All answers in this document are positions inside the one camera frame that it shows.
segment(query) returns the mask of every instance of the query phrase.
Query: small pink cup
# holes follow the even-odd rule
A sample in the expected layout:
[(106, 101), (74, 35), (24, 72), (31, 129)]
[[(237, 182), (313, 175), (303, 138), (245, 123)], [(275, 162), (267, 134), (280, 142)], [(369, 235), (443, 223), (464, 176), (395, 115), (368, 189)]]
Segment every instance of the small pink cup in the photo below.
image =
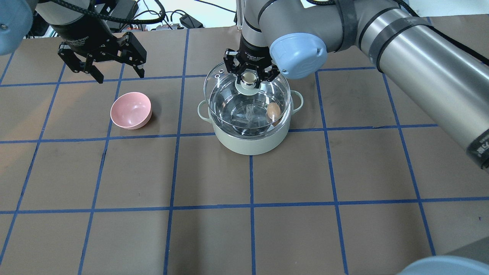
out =
[(112, 122), (128, 130), (143, 127), (153, 113), (150, 99), (140, 92), (129, 92), (120, 96), (111, 108)]

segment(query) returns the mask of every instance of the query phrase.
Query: pot handle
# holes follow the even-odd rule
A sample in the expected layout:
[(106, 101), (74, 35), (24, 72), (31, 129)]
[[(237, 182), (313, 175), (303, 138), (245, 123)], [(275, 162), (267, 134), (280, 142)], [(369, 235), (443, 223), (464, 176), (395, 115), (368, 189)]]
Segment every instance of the pot handle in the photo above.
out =
[(296, 96), (298, 96), (301, 99), (301, 105), (295, 108), (294, 110), (292, 110), (292, 115), (293, 115), (302, 109), (302, 106), (304, 105), (304, 98), (302, 97), (301, 93), (299, 93), (298, 91), (290, 91), (290, 92), (294, 93)]
[(202, 118), (203, 121), (207, 121), (209, 122), (210, 124), (212, 124), (212, 120), (208, 117), (204, 117), (200, 114), (200, 108), (202, 107), (202, 105), (204, 105), (204, 103), (207, 103), (207, 100), (203, 100), (199, 103), (199, 106), (197, 106), (197, 114), (200, 116), (200, 118)]

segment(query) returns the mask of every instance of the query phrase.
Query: egg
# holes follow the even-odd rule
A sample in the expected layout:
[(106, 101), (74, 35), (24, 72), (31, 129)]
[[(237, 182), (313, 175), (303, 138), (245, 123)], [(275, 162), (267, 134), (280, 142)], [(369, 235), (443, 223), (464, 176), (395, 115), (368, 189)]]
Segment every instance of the egg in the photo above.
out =
[(280, 117), (282, 112), (280, 111), (280, 106), (277, 103), (272, 102), (267, 106), (267, 116), (272, 120), (276, 121)]

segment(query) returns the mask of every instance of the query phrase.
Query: power adapter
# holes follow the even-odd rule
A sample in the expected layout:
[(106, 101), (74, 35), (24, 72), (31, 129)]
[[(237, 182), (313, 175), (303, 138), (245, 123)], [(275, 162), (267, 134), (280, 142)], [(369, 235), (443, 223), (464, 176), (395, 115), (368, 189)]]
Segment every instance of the power adapter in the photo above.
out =
[(184, 27), (188, 29), (204, 27), (204, 25), (202, 25), (202, 23), (199, 20), (191, 17), (188, 14), (185, 14), (184, 16), (180, 17), (180, 24), (182, 24)]

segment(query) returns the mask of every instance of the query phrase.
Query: bowl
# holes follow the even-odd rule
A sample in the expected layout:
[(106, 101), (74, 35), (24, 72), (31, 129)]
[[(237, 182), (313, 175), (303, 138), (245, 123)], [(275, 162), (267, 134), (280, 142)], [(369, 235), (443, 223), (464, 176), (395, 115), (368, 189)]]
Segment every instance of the bowl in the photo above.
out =
[(112, 122), (128, 130), (143, 127), (151, 118), (150, 99), (140, 92), (129, 92), (120, 96), (111, 108)]

